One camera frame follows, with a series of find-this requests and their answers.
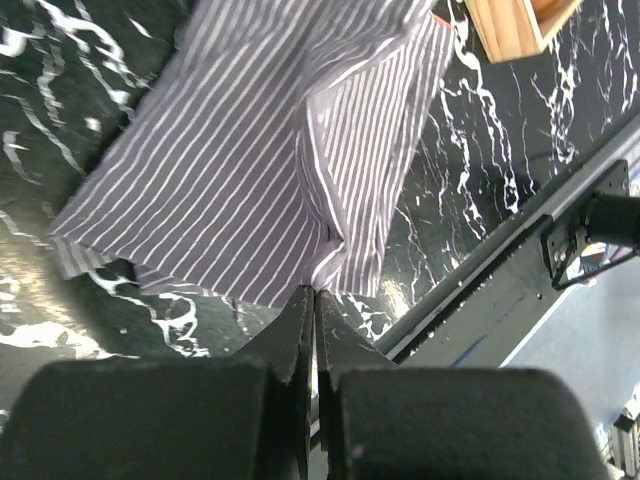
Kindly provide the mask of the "grey striped boxer underwear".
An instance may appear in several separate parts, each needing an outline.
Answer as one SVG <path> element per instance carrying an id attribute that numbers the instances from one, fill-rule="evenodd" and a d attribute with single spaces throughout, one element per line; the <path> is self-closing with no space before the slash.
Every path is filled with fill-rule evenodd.
<path id="1" fill-rule="evenodd" d="M 429 1 L 201 1 L 133 121 L 52 223 L 66 277 L 279 308 L 373 296 L 454 49 Z"/>

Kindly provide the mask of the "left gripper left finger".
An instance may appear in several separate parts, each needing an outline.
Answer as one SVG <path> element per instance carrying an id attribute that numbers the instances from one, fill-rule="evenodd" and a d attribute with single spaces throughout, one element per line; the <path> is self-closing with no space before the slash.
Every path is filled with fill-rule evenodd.
<path id="1" fill-rule="evenodd" d="M 60 361 L 1 436 L 5 479 L 304 479 L 314 293 L 227 357 Z"/>

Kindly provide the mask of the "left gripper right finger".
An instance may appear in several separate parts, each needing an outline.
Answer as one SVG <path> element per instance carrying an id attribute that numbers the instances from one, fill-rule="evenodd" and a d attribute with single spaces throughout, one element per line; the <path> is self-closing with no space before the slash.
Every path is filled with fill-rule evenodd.
<path id="1" fill-rule="evenodd" d="M 573 392 L 545 370 L 395 364 L 315 299 L 321 445 L 332 479 L 605 479 Z"/>

